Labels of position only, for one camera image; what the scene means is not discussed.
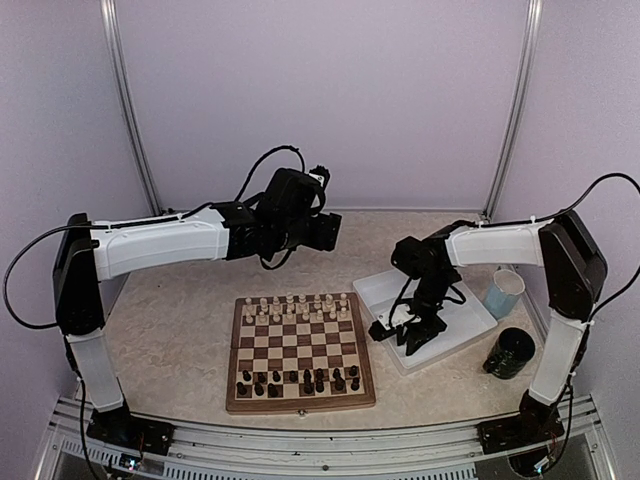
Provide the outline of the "white plastic tray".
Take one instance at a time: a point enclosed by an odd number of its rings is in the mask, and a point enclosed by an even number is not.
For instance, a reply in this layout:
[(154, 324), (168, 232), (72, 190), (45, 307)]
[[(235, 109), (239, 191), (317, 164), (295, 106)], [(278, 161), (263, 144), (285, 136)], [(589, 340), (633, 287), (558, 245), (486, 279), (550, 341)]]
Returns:
[(428, 319), (413, 312), (416, 280), (389, 270), (353, 282), (370, 326), (403, 376), (412, 374), (486, 337), (498, 322), (463, 282), (451, 286)]

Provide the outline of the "black chess piece eleventh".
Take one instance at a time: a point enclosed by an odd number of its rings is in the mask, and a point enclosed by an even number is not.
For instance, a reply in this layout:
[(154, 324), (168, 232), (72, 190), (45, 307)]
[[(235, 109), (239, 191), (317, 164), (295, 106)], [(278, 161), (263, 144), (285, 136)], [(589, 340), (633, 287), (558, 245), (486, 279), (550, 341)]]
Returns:
[(333, 385), (336, 391), (343, 391), (345, 388), (345, 381), (341, 377), (337, 377), (333, 382)]

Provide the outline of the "wooden chess board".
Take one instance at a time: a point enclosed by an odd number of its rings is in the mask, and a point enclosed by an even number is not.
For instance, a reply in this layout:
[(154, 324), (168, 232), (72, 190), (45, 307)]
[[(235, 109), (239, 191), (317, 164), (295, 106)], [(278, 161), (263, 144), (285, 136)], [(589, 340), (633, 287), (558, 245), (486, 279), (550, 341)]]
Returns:
[[(359, 367), (360, 388), (351, 389), (352, 365)], [(315, 370), (324, 370), (324, 391), (315, 389)], [(333, 370), (340, 368), (345, 381), (336, 391)], [(314, 393), (304, 395), (303, 373), (312, 374)], [(274, 382), (272, 372), (281, 375)], [(289, 381), (289, 372), (298, 371), (298, 381)], [(257, 373), (264, 372), (264, 394), (253, 386)], [(236, 383), (246, 385), (239, 397)], [(277, 398), (268, 396), (268, 384), (275, 384)], [(226, 390), (226, 410), (231, 415), (270, 415), (369, 408), (376, 393), (368, 355), (366, 332), (359, 299), (354, 292), (286, 294), (245, 297), (236, 300), (230, 345)]]

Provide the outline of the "black chess piece thirteenth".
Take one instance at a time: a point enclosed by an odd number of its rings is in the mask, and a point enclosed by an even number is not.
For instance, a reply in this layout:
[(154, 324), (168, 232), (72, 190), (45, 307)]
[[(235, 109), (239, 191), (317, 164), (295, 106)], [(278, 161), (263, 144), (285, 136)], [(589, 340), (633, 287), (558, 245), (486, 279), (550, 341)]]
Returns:
[(270, 398), (277, 398), (279, 396), (279, 391), (275, 384), (268, 384), (268, 396)]

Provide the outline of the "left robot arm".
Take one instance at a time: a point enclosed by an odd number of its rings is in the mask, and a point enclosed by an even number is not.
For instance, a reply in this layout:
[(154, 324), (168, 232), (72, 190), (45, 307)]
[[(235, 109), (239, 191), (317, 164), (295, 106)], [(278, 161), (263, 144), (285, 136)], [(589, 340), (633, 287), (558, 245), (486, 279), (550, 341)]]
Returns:
[(53, 271), (55, 321), (97, 420), (115, 442), (133, 443), (140, 424), (111, 358), (102, 285), (174, 264), (256, 257), (269, 268), (277, 254), (300, 247), (331, 251), (341, 217), (324, 210), (329, 180), (322, 165), (308, 172), (279, 168), (264, 191), (245, 201), (136, 220), (70, 217)]

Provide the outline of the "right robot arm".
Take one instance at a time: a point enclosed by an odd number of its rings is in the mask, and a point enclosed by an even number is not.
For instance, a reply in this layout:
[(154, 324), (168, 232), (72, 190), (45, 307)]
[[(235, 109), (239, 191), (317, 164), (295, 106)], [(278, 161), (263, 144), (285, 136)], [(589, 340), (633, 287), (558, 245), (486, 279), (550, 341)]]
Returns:
[(396, 243), (392, 265), (416, 282), (409, 319), (387, 320), (398, 345), (412, 355), (446, 329), (439, 312), (459, 282), (459, 268), (476, 264), (525, 264), (543, 268), (550, 323), (542, 358), (524, 393), (511, 433), (523, 444), (535, 442), (551, 424), (559, 399), (586, 351), (591, 316), (607, 276), (606, 260), (579, 215), (569, 210), (550, 220), (481, 226), (458, 220), (417, 239)]

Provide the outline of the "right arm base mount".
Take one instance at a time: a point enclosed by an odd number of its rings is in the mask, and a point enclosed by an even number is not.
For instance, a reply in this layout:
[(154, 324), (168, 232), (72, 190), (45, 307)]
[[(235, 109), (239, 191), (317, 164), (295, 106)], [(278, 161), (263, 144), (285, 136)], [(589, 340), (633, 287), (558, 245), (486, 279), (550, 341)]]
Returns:
[(477, 431), (485, 455), (525, 447), (565, 434), (560, 420), (552, 420), (549, 426), (539, 430), (525, 425), (518, 416), (481, 422)]

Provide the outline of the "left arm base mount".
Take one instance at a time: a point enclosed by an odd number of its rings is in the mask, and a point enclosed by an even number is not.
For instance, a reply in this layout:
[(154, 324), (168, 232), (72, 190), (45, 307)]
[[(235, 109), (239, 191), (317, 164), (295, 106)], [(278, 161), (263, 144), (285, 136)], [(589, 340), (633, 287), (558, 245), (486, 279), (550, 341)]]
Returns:
[(166, 456), (172, 444), (175, 427), (168, 423), (140, 417), (91, 420), (87, 435), (104, 443)]

